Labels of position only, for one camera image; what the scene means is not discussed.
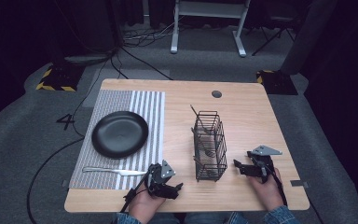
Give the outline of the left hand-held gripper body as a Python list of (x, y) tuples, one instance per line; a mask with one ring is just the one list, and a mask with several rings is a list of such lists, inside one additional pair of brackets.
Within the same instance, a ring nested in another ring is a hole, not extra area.
[(166, 162), (151, 164), (146, 175), (146, 187), (150, 196), (158, 196), (161, 191), (168, 191), (165, 187), (171, 177), (175, 175), (172, 167)]

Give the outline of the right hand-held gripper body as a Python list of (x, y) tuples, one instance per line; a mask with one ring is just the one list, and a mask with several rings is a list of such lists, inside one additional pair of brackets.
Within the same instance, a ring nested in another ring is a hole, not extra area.
[(260, 177), (262, 183), (266, 183), (269, 176), (274, 173), (272, 156), (282, 155), (280, 150), (267, 146), (259, 146), (247, 152), (253, 166), (251, 167), (250, 176)]

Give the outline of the person's left hand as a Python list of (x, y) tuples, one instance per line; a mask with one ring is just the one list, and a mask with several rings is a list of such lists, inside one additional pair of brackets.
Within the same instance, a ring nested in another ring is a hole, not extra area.
[(129, 214), (142, 224), (147, 224), (165, 201), (165, 198), (150, 196), (147, 187), (142, 185), (130, 202)]

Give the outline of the person's right hand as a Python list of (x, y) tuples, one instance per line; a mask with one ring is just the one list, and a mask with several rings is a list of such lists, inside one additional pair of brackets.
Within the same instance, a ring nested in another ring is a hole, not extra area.
[(264, 205), (267, 211), (272, 211), (284, 205), (278, 188), (278, 183), (273, 175), (270, 175), (265, 183), (261, 183), (253, 176), (248, 176), (247, 179), (254, 188), (257, 198)]

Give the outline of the dark metal spoon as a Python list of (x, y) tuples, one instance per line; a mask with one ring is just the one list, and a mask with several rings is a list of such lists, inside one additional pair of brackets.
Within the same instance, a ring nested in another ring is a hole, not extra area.
[(203, 130), (194, 130), (191, 129), (193, 133), (194, 140), (194, 150), (197, 157), (201, 155), (206, 155), (207, 157), (213, 158), (216, 156), (216, 146), (214, 140), (214, 132), (206, 129)]

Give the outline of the person's legs in jeans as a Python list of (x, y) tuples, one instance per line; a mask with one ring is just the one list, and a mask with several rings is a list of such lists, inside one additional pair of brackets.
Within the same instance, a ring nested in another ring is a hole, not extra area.
[(147, 224), (251, 224), (240, 212), (156, 213)]

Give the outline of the silver table knife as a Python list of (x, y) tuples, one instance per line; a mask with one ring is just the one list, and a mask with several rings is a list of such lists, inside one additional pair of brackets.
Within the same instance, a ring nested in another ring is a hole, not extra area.
[(102, 168), (102, 167), (84, 167), (82, 168), (82, 172), (108, 172), (114, 173), (122, 176), (137, 176), (137, 175), (145, 175), (147, 172), (145, 171), (133, 171), (133, 170), (123, 170), (123, 169), (112, 169), (112, 168)]

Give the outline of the black round plate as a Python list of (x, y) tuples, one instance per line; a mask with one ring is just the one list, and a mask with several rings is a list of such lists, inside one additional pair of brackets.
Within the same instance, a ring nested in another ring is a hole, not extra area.
[(97, 122), (91, 143), (101, 155), (121, 159), (139, 151), (148, 134), (148, 124), (143, 117), (130, 111), (117, 111)]

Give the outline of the dark metal utensil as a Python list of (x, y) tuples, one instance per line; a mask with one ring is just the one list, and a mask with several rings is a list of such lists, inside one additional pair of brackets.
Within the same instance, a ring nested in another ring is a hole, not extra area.
[(194, 124), (193, 129), (194, 129), (194, 130), (203, 130), (203, 131), (206, 131), (206, 128), (204, 127), (203, 122), (202, 122), (202, 120), (201, 120), (201, 118), (200, 118), (200, 113), (195, 110), (195, 108), (193, 107), (193, 105), (191, 105), (190, 108), (192, 109), (192, 111), (194, 112), (194, 114), (195, 114), (195, 116), (196, 116), (196, 120), (195, 120), (195, 124)]

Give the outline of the black yellow striped stand base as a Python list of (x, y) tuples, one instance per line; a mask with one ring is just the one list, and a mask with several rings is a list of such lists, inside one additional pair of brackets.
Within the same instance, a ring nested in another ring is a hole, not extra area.
[(265, 88), (267, 94), (297, 95), (292, 79), (281, 71), (257, 71), (256, 81)]
[(59, 67), (51, 65), (36, 86), (37, 90), (46, 91), (77, 91), (84, 66), (66, 65)]

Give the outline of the grey striped placemat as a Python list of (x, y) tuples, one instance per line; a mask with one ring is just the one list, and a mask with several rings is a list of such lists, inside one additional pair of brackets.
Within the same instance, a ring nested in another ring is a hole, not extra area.
[[(104, 116), (116, 111), (134, 112), (148, 124), (144, 146), (124, 159), (110, 159), (98, 153), (92, 143), (93, 128)], [(86, 137), (69, 182), (70, 189), (130, 189), (141, 176), (123, 176), (111, 172), (84, 172), (84, 167), (146, 171), (163, 159), (165, 93), (162, 91), (101, 90), (94, 106)]]

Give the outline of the black tripod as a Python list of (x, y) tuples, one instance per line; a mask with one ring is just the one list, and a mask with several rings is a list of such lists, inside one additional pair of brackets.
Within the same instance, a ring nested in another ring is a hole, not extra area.
[[(296, 26), (296, 20), (292, 17), (266, 16), (264, 19), (264, 23), (261, 26), (261, 30), (263, 32), (264, 37), (266, 38), (266, 41), (260, 47), (258, 47), (252, 53), (252, 55), (255, 56), (272, 40), (279, 38), (284, 31), (286, 31), (289, 34), (289, 37), (292, 40), (295, 40), (290, 33), (290, 29), (293, 29), (295, 26)], [(267, 36), (266, 32), (264, 31), (265, 28), (269, 28), (270, 30), (275, 30), (275, 33), (271, 36)]]

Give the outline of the white desk frame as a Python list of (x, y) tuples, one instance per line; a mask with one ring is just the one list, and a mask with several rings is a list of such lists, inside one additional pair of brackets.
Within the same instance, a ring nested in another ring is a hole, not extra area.
[(238, 28), (232, 32), (236, 43), (238, 53), (241, 57), (247, 55), (245, 47), (241, 42), (241, 31), (247, 17), (251, 0), (244, 0), (242, 4), (228, 3), (208, 3), (208, 2), (188, 2), (184, 0), (175, 0), (173, 16), (173, 33), (171, 43), (171, 53), (178, 52), (179, 40), (179, 17), (212, 17), (225, 19), (239, 19)]

